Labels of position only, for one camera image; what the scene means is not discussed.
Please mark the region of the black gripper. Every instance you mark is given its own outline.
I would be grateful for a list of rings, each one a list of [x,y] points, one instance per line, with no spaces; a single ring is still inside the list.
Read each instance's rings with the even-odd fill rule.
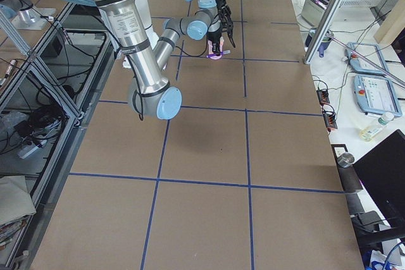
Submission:
[[[209,53],[210,54],[216,54],[220,55],[220,39],[221,39],[221,33],[227,33],[228,39],[232,45],[232,47],[235,47],[235,42],[234,42],[234,23],[232,21],[231,17],[226,17],[222,16],[220,18],[221,21],[221,29],[218,28],[215,31],[209,31],[207,33],[207,38],[210,41],[209,45]]]
[[[229,7],[226,0],[216,0],[216,7],[218,11],[218,17],[221,21],[227,21],[229,14]]]

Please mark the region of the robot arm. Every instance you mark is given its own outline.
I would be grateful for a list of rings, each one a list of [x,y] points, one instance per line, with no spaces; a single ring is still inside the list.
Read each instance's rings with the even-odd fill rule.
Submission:
[[[235,47],[232,11],[227,0],[197,0],[197,2],[199,8],[197,14],[204,13],[208,17],[205,20],[192,20],[187,25],[187,35],[194,40],[206,36],[211,43],[211,52],[215,55],[221,54],[220,41],[224,33],[227,34],[232,47]]]
[[[194,16],[168,20],[155,46],[151,44],[147,27],[143,24],[150,20],[147,0],[65,1],[95,6],[105,13],[111,34],[117,39],[134,72],[128,103],[139,116],[170,120],[179,112],[182,94],[178,88],[171,86],[162,71],[182,35],[194,40],[207,37],[213,41],[213,46],[220,42],[221,23],[216,0],[198,0],[199,10]]]

